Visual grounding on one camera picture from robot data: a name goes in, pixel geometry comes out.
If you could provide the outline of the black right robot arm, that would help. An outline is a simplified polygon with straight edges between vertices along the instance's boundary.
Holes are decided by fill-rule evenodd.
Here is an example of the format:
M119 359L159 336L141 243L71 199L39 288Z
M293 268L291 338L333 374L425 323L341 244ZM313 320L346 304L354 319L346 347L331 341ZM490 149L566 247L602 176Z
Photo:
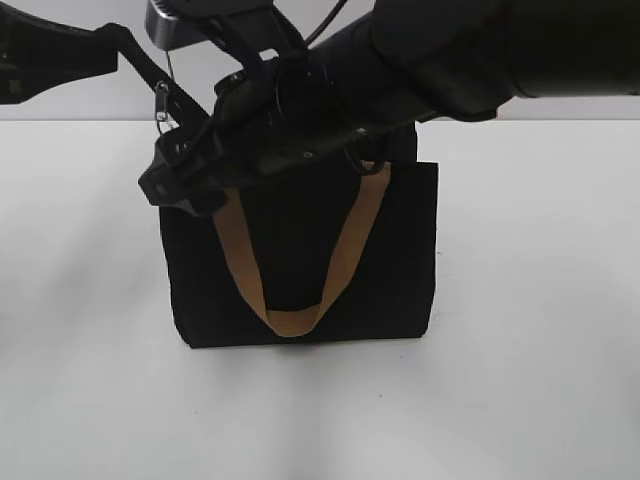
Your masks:
M241 70L179 117L139 184L215 212L262 183L414 122L493 119L509 100L635 96L635 1L378 1L316 46L271 1L170 1L159 45L209 40Z

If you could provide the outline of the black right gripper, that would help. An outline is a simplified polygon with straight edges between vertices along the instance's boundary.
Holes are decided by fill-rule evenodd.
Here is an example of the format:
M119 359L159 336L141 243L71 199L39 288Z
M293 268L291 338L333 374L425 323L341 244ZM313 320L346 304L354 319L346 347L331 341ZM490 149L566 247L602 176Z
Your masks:
M268 61L259 76L221 81L211 113L154 63L139 72L178 125L158 137L138 184L150 205L195 216L219 210L228 189L266 183L336 152L373 175L383 161L362 155L365 144L399 124L386 104L399 79L377 57Z

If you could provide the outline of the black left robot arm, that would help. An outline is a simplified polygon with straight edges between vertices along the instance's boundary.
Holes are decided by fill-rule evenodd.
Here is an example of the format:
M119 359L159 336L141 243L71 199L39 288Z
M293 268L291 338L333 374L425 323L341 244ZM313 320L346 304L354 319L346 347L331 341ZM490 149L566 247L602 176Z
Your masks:
M17 105L59 85L114 73L123 57L160 97L160 110L195 129L207 112L116 23L87 30L1 4L1 103Z

